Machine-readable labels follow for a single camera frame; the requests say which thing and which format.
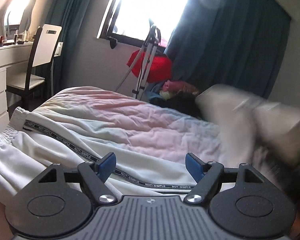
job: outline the chair seat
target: chair seat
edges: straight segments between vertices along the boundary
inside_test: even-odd
[[[29,90],[44,83],[44,78],[31,75]],[[14,87],[20,90],[25,90],[26,73],[21,72],[13,76],[7,77],[7,86]]]

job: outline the dark teal curtain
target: dark teal curtain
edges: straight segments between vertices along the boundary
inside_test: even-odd
[[[274,0],[188,0],[165,50],[173,78],[200,90],[223,83],[267,98],[290,20]]]
[[[62,26],[60,41],[64,42],[60,57],[54,59],[54,92],[64,87],[62,77],[71,63],[74,47],[90,0],[53,0],[46,23]]]

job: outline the window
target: window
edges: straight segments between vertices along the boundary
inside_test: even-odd
[[[148,35],[149,19],[161,31],[164,49],[177,26],[187,0],[114,0],[107,14],[101,38],[141,47]]]

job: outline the window frame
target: window frame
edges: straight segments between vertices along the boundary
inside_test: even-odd
[[[118,15],[119,15],[122,0],[119,1],[118,5],[115,8],[116,2],[117,2],[117,0],[112,0],[112,2],[111,2],[110,8],[106,15],[105,22],[101,29],[100,38],[106,39],[106,40],[116,39],[120,43],[124,43],[124,44],[128,44],[128,45],[132,45],[132,46],[141,48],[144,43],[143,40],[139,40],[136,38],[125,36],[125,35],[113,33],[113,28],[114,28],[115,22],[117,21]],[[158,46],[157,49],[163,53],[166,48],[163,46]]]

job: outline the triangular cutout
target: triangular cutout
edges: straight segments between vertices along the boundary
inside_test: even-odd
[[[56,169],[52,169],[42,179],[39,180],[39,183],[46,183],[46,182],[57,182]]]
[[[263,183],[263,180],[260,179],[256,174],[254,174],[251,170],[245,170],[244,171],[244,182]]]

